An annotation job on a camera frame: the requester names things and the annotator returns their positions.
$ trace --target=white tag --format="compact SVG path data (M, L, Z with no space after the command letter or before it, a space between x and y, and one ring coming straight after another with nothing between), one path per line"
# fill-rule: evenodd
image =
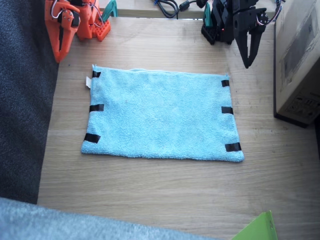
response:
M86 85L89 89L91 89L91 82L92 82L92 79L87 76L87 77L85 78L85 85Z

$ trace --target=white cable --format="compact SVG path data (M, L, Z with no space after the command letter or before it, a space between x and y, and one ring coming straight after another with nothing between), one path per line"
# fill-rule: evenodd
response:
M98 24L96 24L95 22L94 22L94 25L96 25L98 28L102 28L102 27L104 26L104 21L102 20L102 16L101 16L101 14L100 14L99 9L98 9L97 6L95 5L95 4L96 4L96 1L97 1L97 0L94 0L94 3L93 3L93 4L92 4L91 2L90 2L90 3L85 3L85 5L88 5L89 7L94 7L94 8L96 9L96 11L97 11L97 13L98 13L98 15L99 15L99 18L100 18L100 20L101 20L102 25L98 25Z
M52 7L51 7L51 17L53 17L54 19L57 19L59 17L59 15L62 13L62 10L58 13L57 16L54 16L54 8L56 6L58 0L54 0Z
M278 17L280 10L281 10L281 1L282 0L279 0L280 4L278 7L278 11L276 12L276 14L274 14L274 16L270 19L270 21L268 21L266 24L263 24L263 23L259 22L258 16L256 16L256 23L259 24L260 26L266 26L266 25L270 24L273 20L275 20L275 18Z

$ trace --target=blue towel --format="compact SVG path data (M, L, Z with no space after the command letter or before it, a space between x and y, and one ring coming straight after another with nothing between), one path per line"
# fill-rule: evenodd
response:
M1 240L214 240L0 197Z
M81 151L241 162L229 77L93 66Z

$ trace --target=wire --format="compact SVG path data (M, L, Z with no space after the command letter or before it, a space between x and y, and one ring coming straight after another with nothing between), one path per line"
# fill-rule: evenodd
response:
M57 18L59 17L59 15L62 13L62 9L61 9L61 11L58 13L58 15L57 15L57 16L54 16L54 8L55 8L55 6L56 6L57 1L58 1L58 0L54 0L53 4L52 4L52 6L51 6L51 12L50 12L50 14L51 14L51 17L53 17L54 19L57 19Z
M270 24L273 20L275 20L278 16L279 16L279 13L281 11L281 2L286 2L285 0L276 0L276 13L274 14L274 16L265 24L259 22L259 19L258 19L258 16L256 16L256 23L260 26L266 26L268 24Z
M189 4L191 3L195 3L196 0L192 0L189 2ZM176 19L178 19L178 14L180 12L180 8L177 4L177 2L175 0L155 0L154 4L158 5L161 12L163 13L163 15L168 18L168 19L173 19L176 16ZM162 4L167 4L169 6L171 6L173 8L173 13L168 12L167 10L164 9L164 7L162 6Z
M102 28L102 27L104 26L104 21L102 20L101 13L100 13L99 9L98 9L97 6L96 6L96 1L97 1L97 0L94 0L94 3L92 3L92 2L84 3L83 6L84 6L84 5L88 5L89 7L91 7L91 8L94 7L94 8L96 9L96 12L98 13L99 18L100 18L102 24L101 24L101 25L98 25L98 24L96 24L96 23L94 22L94 25L96 25L98 28Z

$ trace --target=wood grain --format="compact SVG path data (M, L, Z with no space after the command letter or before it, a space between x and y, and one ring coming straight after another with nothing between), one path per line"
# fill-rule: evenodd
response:
M279 239L320 238L314 127L273 117L273 26L245 69L235 42L211 46L202 21L112 18L103 42L79 42L59 66L38 204L67 212L231 239L272 210ZM83 155L99 66L230 75L243 163Z
M109 0L100 0L100 8L104 9ZM164 18L164 14L160 11L157 5L154 5L154 0L117 0L118 14L120 17L134 18ZM180 5L184 0L176 0ZM266 13L271 17L275 13L276 4L274 0L259 0L255 5L256 8L266 8ZM163 4L167 11L172 11L172 7ZM204 8L199 8L196 3L191 3L187 11L179 13L180 19L202 19L204 17Z

